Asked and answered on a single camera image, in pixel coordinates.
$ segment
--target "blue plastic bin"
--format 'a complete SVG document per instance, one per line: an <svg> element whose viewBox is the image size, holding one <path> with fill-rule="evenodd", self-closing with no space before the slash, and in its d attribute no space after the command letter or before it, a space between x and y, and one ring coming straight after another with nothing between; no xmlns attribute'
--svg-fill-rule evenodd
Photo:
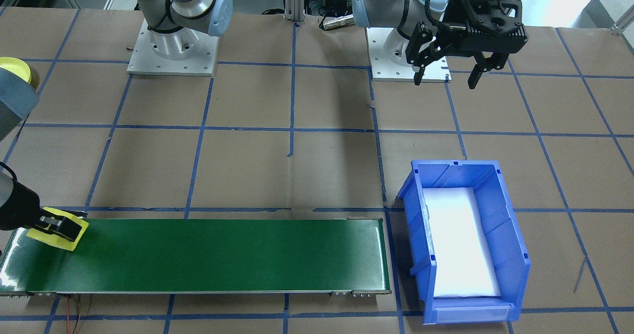
<svg viewBox="0 0 634 334"><path fill-rule="evenodd" d="M473 188L482 230L500 287L499 297L434 298L436 258L423 188ZM423 324L516 321L530 259L496 161L414 160L398 193L405 203Z"/></svg>

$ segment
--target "green conveyor belt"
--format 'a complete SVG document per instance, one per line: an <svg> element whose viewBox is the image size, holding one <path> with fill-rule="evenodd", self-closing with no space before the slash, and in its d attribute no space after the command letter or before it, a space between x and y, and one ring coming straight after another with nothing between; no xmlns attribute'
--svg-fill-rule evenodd
<svg viewBox="0 0 634 334"><path fill-rule="evenodd" d="M88 221L73 252L17 230L0 294L390 291L381 220Z"/></svg>

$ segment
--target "blue tape grid line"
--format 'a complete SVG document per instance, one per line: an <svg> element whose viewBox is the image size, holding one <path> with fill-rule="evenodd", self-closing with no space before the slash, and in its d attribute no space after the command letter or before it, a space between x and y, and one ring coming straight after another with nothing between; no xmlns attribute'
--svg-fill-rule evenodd
<svg viewBox="0 0 634 334"><path fill-rule="evenodd" d="M293 156L295 150L295 74L297 66L295 62L297 60L297 27L299 23L293 24L293 42L292 42L292 63L290 68L290 121L288 132L288 158Z"/></svg>
<svg viewBox="0 0 634 334"><path fill-rule="evenodd" d="M64 206L64 205L46 205L52 208L62 210L77 210L87 212L184 212L185 208L140 208L138 206ZM279 212L283 210L292 210L292 208L232 208L232 207L190 207L191 212ZM382 213L385 210L390 212L404 212L404 208L314 208L314 213ZM516 213L617 213L617 214L634 214L634 209L601 209L601 208L514 208Z"/></svg>
<svg viewBox="0 0 634 334"><path fill-rule="evenodd" d="M61 45L59 45L59 49L57 49L57 54L55 54L55 59L52 60L52 64L48 68L48 72L46 72L46 76L45 76L44 80L42 81L42 83L40 84L40 87L39 87L39 90L38 90L38 94L39 95L42 94L42 91L44 90L44 88L46 86L46 83L48 82L48 79L50 78L50 76L51 76L51 74L53 72L53 68L55 68L55 64L59 60L59 56L61 55L61 51L66 46L66 41L68 41L68 37L70 36L70 33L73 31L73 27L75 26L75 22L77 22L77 17L79 16L79 11L80 10L78 9L75 12L75 16L73 16L72 22L70 22L70 26L68 27L68 31L66 31L66 35L64 36L64 39L61 41ZM11 157L11 153L13 153L13 149L15 148L15 145L18 143L18 139L20 138L20 135L22 135L22 127L24 127L24 125L26 124L28 119L29 119L29 116L27 115L27 117L24 119L24 121L22 121L22 126L20 127L20 130L18 131L18 133L13 138L13 142L11 143L11 146L9 146L9 150L7 151L7 153L4 156L4 160L3 160L4 163L7 163L9 161L9 157Z"/></svg>
<svg viewBox="0 0 634 334"><path fill-rule="evenodd" d="M130 90L130 85L132 83L133 75L130 74L127 78L127 83L125 83L125 89L123 95L121 96L121 101L119 102L117 113L115 114L115 118L112 121L112 125L110 126L110 132L108 134L108 140L104 145L104 151L102 152L102 157L99 160L99 165L97 166L97 171L95 171L95 177L93 178L93 183L90 186L90 190L88 192L88 197L86 198L86 208L90 206L91 201L93 200L93 194L95 193L95 188L97 188L97 182L99 180L99 176L102 173L102 169L104 168L104 162L106 160L106 155L108 154L108 149L110 149L110 145L112 143L112 138L114 136L115 130L117 129L118 119L121 116L121 110L123 109L123 105L125 103L125 98L127 97L127 92Z"/></svg>
<svg viewBox="0 0 634 334"><path fill-rule="evenodd" d="M392 279L394 280L394 298L396 299L396 316L398 317L399 334L405 334L403 307L401 305L401 287L398 281L398 265L396 262L396 250L394 249L394 234L392 232L392 217L390 216L389 210L385 210L385 225L387 225L387 241L390 246L390 261L392 262Z"/></svg>
<svg viewBox="0 0 634 334"><path fill-rule="evenodd" d="M370 98L374 100L374 90L372 86L372 72L368 71L370 79ZM372 122L374 124L374 142L376 143L376 162L378 164L378 176L381 181L381 196L383 203L387 203L387 190L385 188L385 173L383 173L383 155L381 153L381 139L378 132L378 117L376 108L370 106L372 112ZM384 209L385 225L387 227L387 241L390 247L390 262L392 264L392 280L394 282L394 298L396 300L396 316L398 318L399 334L405 334L405 324L403 323L403 309L401 308L401 292L398 284L398 269L396 266L396 254L394 251L394 235L392 234L392 222L390 220L389 210Z"/></svg>
<svg viewBox="0 0 634 334"><path fill-rule="evenodd" d="M555 180L555 184L557 185L557 190L559 190L559 194L562 198L562 201L564 202L564 206L566 207L566 213L568 214L568 218L570 219L570 222L573 226L573 230L575 231L575 235L577 236L577 240L579 242L579 246L581 247L581 251L583 252L585 258L587 259L587 264L588 264L588 269L592 275L592 279L595 282L596 285L596 289L598 290L599 296L601 297L601 300L603 302L604 305L604 310L607 313L607 316L610 320L610 323L612 325L612 329L614 330L615 334L618 334L618 329L616 328L616 323L614 322L614 318L612 318L612 313L607 305L607 300L605 299L605 295L603 293L603 290L601 289L601 285L599 284L598 278L596 277L596 272L594 271L594 267L592 266L590 257L588 256L588 251L586 251L586 247L583 243L583 240L581 238L581 234L579 233L579 229L577 228L577 224L575 223L575 219L573 219L573 214L572 212L570 212L569 210L569 206L568 206L568 200L566 199L566 195L564 194L564 189L561 186L561 183L559 182L559 178L557 177L557 173L555 172L555 167L553 166L553 162L550 158L550 156L548 155L548 150L546 149L546 144L544 143L543 137L541 137L541 133L539 132L539 128L537 127L537 123L535 121L535 118L532 115L532 112L530 111L530 106L528 105L528 100L526 99L524 90L521 86L521 83L519 81L519 78L517 77L517 75L515 74L515 70L513 68L513 64L511 63L511 61L509 60L509 67L511 69L511 71L514 73L513 77L516 81L517 84L517 88L519 90L519 93L522 97L522 100L526 106L526 111L528 112L528 115L530 117L530 121L532 122L532 126L535 129L535 133L537 133L537 139L539 140L539 144L541 145L541 149L544 153L544 156L546 157L546 162L548 162L548 167L550 168L550 172Z"/></svg>
<svg viewBox="0 0 634 334"><path fill-rule="evenodd" d="M579 65L577 65L577 61L575 60L575 57L573 57L572 52L570 52L570 49L568 48L568 45L566 44L566 41L564 40L564 37L561 35L561 32L559 31L559 28L555 28L555 31L557 31L557 36L559 36L559 40L561 40L561 43L564 45L564 48L566 48L566 52L568 53L568 56L570 56L570 60L572 60L573 65L575 65L575 68L577 69L577 72L579 73L579 76L581 77L581 80L583 81L584 86L586 86L586 90L588 90L588 94L589 94L590 98L592 99L592 102L594 103L594 105L596 107L596 110L598 111L598 114L601 115L601 119L603 120L603 123L605 124L605 128L607 128L607 131L612 136L612 140L614 140L614 144L616 144L616 147L619 149L619 152L621 153L621 157L623 157L623 160L625 161L625 164L630 169L630 173L632 174L632 176L634 176L634 169L632 169L632 165L630 164L630 162L628 162L628 158L625 156L625 153L623 152L623 149L621 148L621 145L619 144L619 141L616 139L616 137L614 137L614 133L612 132L612 128L610 127L610 124L607 122L607 119L605 118L605 115L603 114L603 111L601 111L601 108L598 105L598 102L596 101L596 98L594 97L594 94L592 93L592 90L590 89L590 87L588 85L588 81L586 81L586 78L584 77L583 73L581 72L581 69L579 68Z"/></svg>
<svg viewBox="0 0 634 334"><path fill-rule="evenodd" d="M376 143L376 157L378 158L378 177L381 181L381 197L383 202L387 203L387 190L385 189L385 174L383 173L383 155L381 153L381 139L378 133L378 118L376 117L376 109L374 106L370 107L372 110L372 121L374 122L374 142Z"/></svg>
<svg viewBox="0 0 634 334"><path fill-rule="evenodd" d="M634 307L610 307L612 312L634 312ZM49 315L40 316L0 316L0 322L3 321L65 321L65 314L55 314L57 307L51 310ZM605 312L604 307L553 307L553 308L525 308L522 314L549 314L549 313L601 313ZM420 317L423 316L422 311L403 311L403 317ZM297 318L374 318L374 317L396 317L396 311L379 311L379 312L307 312L297 314L281 313L232 313L232 314L133 314L133 315L108 315L108 314L91 314L82 316L82 321L125 321L125 320L280 320L288 316L288 319ZM76 315L71 315L70 320L77 320Z"/></svg>
<svg viewBox="0 0 634 334"><path fill-rule="evenodd" d="M209 115L209 106L211 103L211 94L213 92L213 78L209 80L209 88L207 91L207 100L205 101L205 110L202 114L202 121L200 121L200 131L199 131L199 139L196 144L196 154L194 156L194 165L192 168L192 178L190 180L190 189L187 192L187 201L185 204L185 214L183 216L184 219L188 219L190 217L190 211L192 208L192 197L194 194L194 186L196 183L196 175L198 173L198 165L200 160L200 150L202 149L202 142L205 135L205 124L207 123L207 117Z"/></svg>
<svg viewBox="0 0 634 334"><path fill-rule="evenodd" d="M460 149L462 149L462 156L467 159L467 149L465 149L465 142L462 140L462 131L460 131L460 124L458 124L458 115L456 108L453 105L453 98L451 97L451 91L449 90L449 77L445 78L444 89L447 92L447 98L449 99L449 106L451 108L451 115L453 116L453 122L456 125L456 133L458 135L458 141L460 142Z"/></svg>
<svg viewBox="0 0 634 334"><path fill-rule="evenodd" d="M50 127L50 128L110 128L110 124L88 123L38 123L26 122L25 127ZM177 126L168 124L118 124L117 128L136 129L200 129L199 126ZM374 133L369 128L286 128L286 127L240 127L240 126L204 126L205 130L217 131L279 131L289 132L349 132L349 133ZM457 135L457 131L450 129L379 129L379 133L421 133L439 135ZM607 133L535 133L535 132L504 132L504 131L463 131L462 135L489 135L489 136L549 136L549 137L597 137L597 138L634 138L634 134Z"/></svg>
<svg viewBox="0 0 634 334"><path fill-rule="evenodd" d="M290 295L284 294L284 312L282 313L283 323L281 327L282 334L288 334L288 305L290 304Z"/></svg>
<svg viewBox="0 0 634 334"><path fill-rule="evenodd" d="M57 296L55 301L53 302L53 306L51 307L51 313L46 320L46 327L44 328L44 334L49 334L51 331L51 327L53 325L53 321L55 320L55 312L57 312L57 307L59 306L59 300L61 296Z"/></svg>
<svg viewBox="0 0 634 334"><path fill-rule="evenodd" d="M23 58L24 61L43 61L43 62L60 62L60 63L117 63L127 64L129 60L89 60L89 59L47 59L47 58ZM292 67L292 63L260 63L255 61L218 61L218 64L224 65L252 65L252 66L272 66L272 67ZM302 64L296 63L295 67L305 68L337 68L337 69L360 69L371 71L371 66L367 65L319 65L319 64ZM454 70L450 69L450 72L455 74L469 74L471 70ZM492 71L489 74L498 75L513 75L512 72L507 71ZM580 78L580 75L574 74L543 74L539 72L516 72L517 76L545 76L545 77L572 77ZM586 79L634 79L634 76L616 76L616 75L583 75Z"/></svg>
<svg viewBox="0 0 634 334"><path fill-rule="evenodd" d="M172 322L172 311L174 310L175 295L169 296L169 302L167 304L167 315L165 316L165 327L163 327L163 334L169 334L169 325Z"/></svg>

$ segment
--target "yellow object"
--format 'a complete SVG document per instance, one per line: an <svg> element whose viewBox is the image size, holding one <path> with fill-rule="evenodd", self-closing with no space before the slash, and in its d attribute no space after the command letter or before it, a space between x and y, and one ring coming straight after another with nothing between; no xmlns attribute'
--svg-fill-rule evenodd
<svg viewBox="0 0 634 334"><path fill-rule="evenodd" d="M74 251L82 235L84 235L84 232L86 232L86 229L88 228L88 223L71 213L64 212L64 210L46 208L46 207L44 208L44 210L46 210L47 212L51 212L55 215L59 215L61 217L71 219L74 223L79 224L81 226L81 230L79 231L79 235L77 235L77 239L71 242L57 235L45 234L41 231L35 230L34 228L30 228L29 231L27 231L27 236L30 237L31 239L38 240L40 242L43 242L53 247L61 248L68 251Z"/></svg>
<svg viewBox="0 0 634 334"><path fill-rule="evenodd" d="M16 58L4 57L0 58L0 68L4 68L13 72L20 77L20 79L31 83L31 69L24 61Z"/></svg>

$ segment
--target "white foam insert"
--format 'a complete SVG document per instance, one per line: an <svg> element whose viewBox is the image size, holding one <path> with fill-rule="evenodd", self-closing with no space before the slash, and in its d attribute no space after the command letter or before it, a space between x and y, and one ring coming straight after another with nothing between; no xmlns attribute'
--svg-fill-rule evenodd
<svg viewBox="0 0 634 334"><path fill-rule="evenodd" d="M428 188L423 196L434 243L434 297L500 296L473 188Z"/></svg>

